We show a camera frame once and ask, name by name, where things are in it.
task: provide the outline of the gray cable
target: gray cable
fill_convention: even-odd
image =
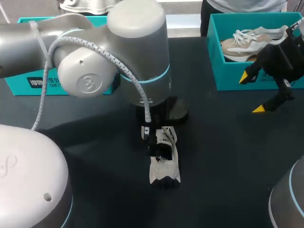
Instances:
[[[138,80],[136,79],[136,77],[132,74],[132,72],[121,61],[119,61],[117,58],[115,58],[109,52],[103,50],[101,47],[97,46],[96,44],[88,42],[88,41],[80,39],[80,38],[76,38],[76,37],[60,37],[59,39],[55,40],[52,43],[52,45],[50,46],[49,50],[48,50],[48,54],[49,54],[51,59],[53,57],[55,49],[59,45],[62,45],[64,43],[73,43],[73,44],[78,44],[78,45],[81,45],[83,47],[86,47],[86,48],[104,56],[105,58],[110,60],[112,63],[114,63],[118,68],[120,68],[131,79],[131,81],[134,83],[136,89],[138,90],[138,92],[139,92],[139,94],[142,98],[143,105],[144,105],[146,123],[151,122],[150,106],[149,106],[149,101],[148,101],[147,95],[144,92],[144,90],[143,90],[142,86],[140,85],[140,83],[138,82]],[[42,85],[42,94],[41,94],[41,99],[40,99],[39,111],[38,111],[36,121],[35,121],[35,123],[32,127],[32,130],[35,130],[37,128],[37,126],[39,124],[39,121],[41,119],[41,116],[42,116],[44,99],[45,99],[45,96],[46,96],[46,93],[47,93],[48,72],[49,72],[50,69],[51,68],[48,66],[48,63],[46,61],[46,64],[45,64],[45,67],[44,67],[44,72],[43,72],[43,85]]]

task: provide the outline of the white shoe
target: white shoe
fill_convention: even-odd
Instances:
[[[163,157],[151,157],[150,184],[157,188],[178,187],[181,176],[179,170],[179,158],[175,143],[177,136],[174,128],[163,127],[156,130],[157,144],[166,144],[171,147],[172,157],[167,160]]]
[[[278,45],[286,37],[286,25],[279,29],[237,30],[234,38],[226,39],[221,43],[226,58],[236,62],[246,62],[251,56],[259,53],[267,44]]]

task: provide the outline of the shoe box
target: shoe box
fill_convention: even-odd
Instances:
[[[239,84],[239,81],[247,66],[252,64],[255,58],[251,57],[247,62],[228,62],[225,60],[221,48],[221,41],[233,38],[236,30],[278,29],[283,25],[291,26],[302,16],[298,12],[284,13],[228,13],[212,14],[209,22],[207,44],[209,58],[215,78],[217,90],[254,90],[277,89],[273,78],[263,70],[260,71],[255,83]],[[292,88],[304,88],[304,77],[296,81]]]
[[[49,19],[51,17],[40,17],[40,18],[20,18],[18,23],[27,23],[31,20],[39,21]],[[106,24],[105,16],[94,16],[87,17],[95,26],[101,26]],[[43,70],[38,70],[22,75],[5,78],[10,90],[15,96],[18,95],[41,95],[42,92],[42,77]],[[104,95],[110,95],[119,86],[120,78],[117,75],[112,85]],[[51,69],[48,74],[47,80],[47,95],[68,95],[66,91],[61,87],[58,79],[57,70]]]

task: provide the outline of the black and white shoe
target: black and white shoe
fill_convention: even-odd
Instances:
[[[171,148],[171,155],[151,157],[150,184],[160,189],[179,186],[181,181],[179,158],[176,149],[177,136],[172,126],[156,130],[157,144]]]

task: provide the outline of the person's shirt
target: person's shirt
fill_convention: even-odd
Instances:
[[[207,0],[223,13],[280,12],[286,0]]]
[[[60,8],[73,13],[100,15],[108,12],[120,1],[121,0],[63,0],[63,2],[60,3]]]

